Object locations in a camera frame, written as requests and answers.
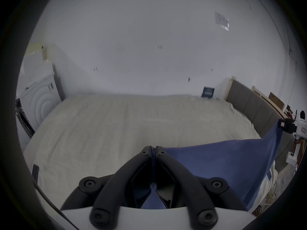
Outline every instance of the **black bolt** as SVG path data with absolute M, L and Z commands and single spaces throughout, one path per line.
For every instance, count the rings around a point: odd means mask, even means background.
M 100 214 L 95 214 L 95 218 L 96 218 L 97 220 L 99 220 L 99 219 L 102 218 L 102 215 L 100 215 Z
M 216 187 L 216 188 L 220 188 L 222 187 L 222 184 L 218 181 L 212 182 L 212 186 Z
M 94 181 L 92 181 L 92 180 L 88 180 L 88 181 L 86 181 L 85 183 L 84 183 L 84 186 L 85 187 L 93 187 L 93 186 L 95 186 L 95 182 Z
M 95 225 L 104 226 L 110 221 L 110 214 L 103 209 L 95 209 L 92 212 L 94 218 L 90 219 Z
M 203 226 L 213 225 L 217 222 L 217 214 L 213 209 L 206 209 L 198 215 L 198 222 Z

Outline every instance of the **cardboard box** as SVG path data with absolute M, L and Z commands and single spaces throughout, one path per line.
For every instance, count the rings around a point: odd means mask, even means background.
M 274 102 L 281 110 L 284 109 L 285 104 L 284 104 L 280 99 L 278 99 L 277 96 L 274 95 L 272 92 L 271 92 L 270 95 L 269 95 L 269 99 L 270 99 L 272 102 Z

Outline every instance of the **mattress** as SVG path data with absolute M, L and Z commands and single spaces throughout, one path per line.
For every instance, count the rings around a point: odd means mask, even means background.
M 33 164 L 39 166 L 38 185 L 60 208 L 80 179 L 115 173 L 145 146 L 259 138 L 248 118 L 226 101 L 188 95 L 82 95 L 66 99 L 48 115 L 24 156 L 30 171 Z M 268 191 L 262 186 L 259 197 Z

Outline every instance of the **gray upholstered headboard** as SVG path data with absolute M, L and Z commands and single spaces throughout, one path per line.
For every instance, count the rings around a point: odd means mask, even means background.
M 243 113 L 254 125 L 255 130 L 261 137 L 282 118 L 280 114 L 270 106 L 263 98 L 244 86 L 240 82 L 232 79 L 229 92 L 225 96 L 227 102 L 232 103 L 233 107 Z M 283 132 L 282 140 L 275 158 L 275 169 L 280 172 L 286 167 L 286 156 L 288 151 L 294 151 L 294 136 Z

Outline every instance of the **blue fabric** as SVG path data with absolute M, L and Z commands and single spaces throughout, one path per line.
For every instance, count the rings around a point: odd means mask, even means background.
M 269 172 L 267 173 L 267 176 L 268 176 L 268 179 L 269 179 L 269 180 L 272 178 L 271 171 L 269 171 Z
M 196 176 L 225 179 L 249 210 L 273 164 L 281 137 L 282 129 L 276 123 L 261 139 L 164 149 Z M 142 208 L 164 209 L 164 205 L 158 207 L 155 203 L 156 198 L 155 190 L 152 190 Z

